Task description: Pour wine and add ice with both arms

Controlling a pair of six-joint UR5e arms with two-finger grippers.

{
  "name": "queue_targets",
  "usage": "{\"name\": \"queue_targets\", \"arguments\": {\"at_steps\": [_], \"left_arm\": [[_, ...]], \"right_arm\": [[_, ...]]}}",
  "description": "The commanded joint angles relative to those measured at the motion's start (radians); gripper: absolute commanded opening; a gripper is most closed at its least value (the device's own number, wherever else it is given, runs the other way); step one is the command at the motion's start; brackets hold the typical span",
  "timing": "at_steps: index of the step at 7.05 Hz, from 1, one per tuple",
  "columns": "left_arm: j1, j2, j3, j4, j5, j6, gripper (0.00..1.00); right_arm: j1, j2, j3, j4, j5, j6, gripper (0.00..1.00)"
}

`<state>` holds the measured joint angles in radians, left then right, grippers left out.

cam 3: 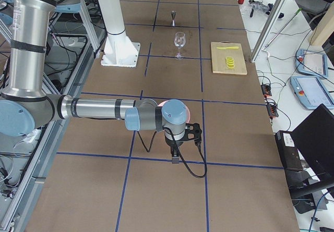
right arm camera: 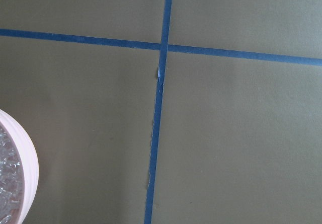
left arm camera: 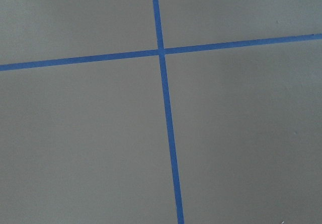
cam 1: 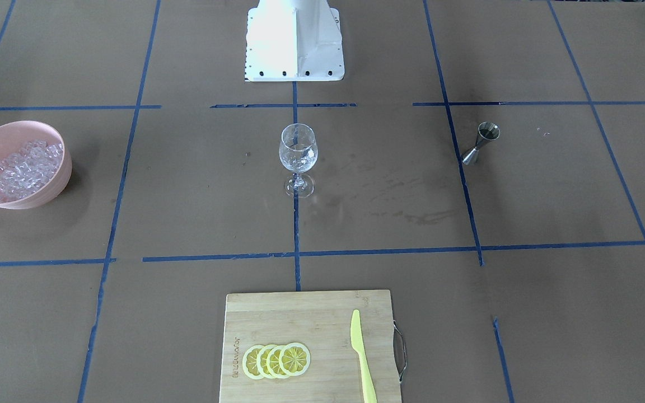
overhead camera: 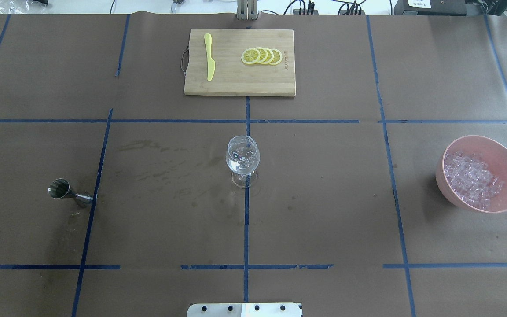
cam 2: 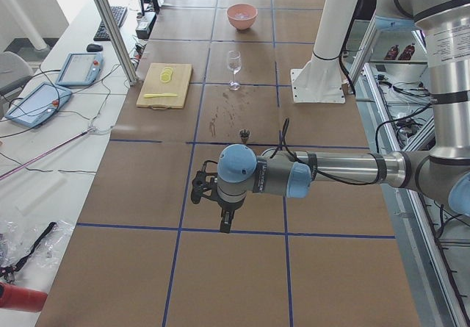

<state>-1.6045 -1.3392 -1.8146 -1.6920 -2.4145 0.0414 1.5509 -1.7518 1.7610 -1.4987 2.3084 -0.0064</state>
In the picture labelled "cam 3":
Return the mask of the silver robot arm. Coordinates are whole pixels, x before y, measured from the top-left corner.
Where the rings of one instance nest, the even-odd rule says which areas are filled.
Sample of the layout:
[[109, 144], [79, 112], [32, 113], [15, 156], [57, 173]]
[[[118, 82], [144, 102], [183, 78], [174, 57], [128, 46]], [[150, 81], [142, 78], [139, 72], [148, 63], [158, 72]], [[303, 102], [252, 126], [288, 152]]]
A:
[[9, 84], [1, 92], [1, 133], [22, 136], [51, 121], [89, 118], [123, 120], [131, 131], [164, 132], [172, 162], [183, 160], [188, 140], [187, 107], [180, 100], [159, 106], [154, 100], [82, 99], [42, 90], [50, 13], [80, 10], [80, 0], [13, 0]]

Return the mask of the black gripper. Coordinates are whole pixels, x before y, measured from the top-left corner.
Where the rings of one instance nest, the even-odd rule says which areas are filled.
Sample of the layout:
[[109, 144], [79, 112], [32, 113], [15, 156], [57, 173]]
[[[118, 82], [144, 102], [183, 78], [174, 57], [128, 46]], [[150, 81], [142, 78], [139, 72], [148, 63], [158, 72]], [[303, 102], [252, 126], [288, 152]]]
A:
[[178, 164], [180, 162], [179, 148], [181, 146], [181, 142], [170, 140], [167, 137], [165, 137], [165, 141], [167, 145], [170, 146], [172, 164]]

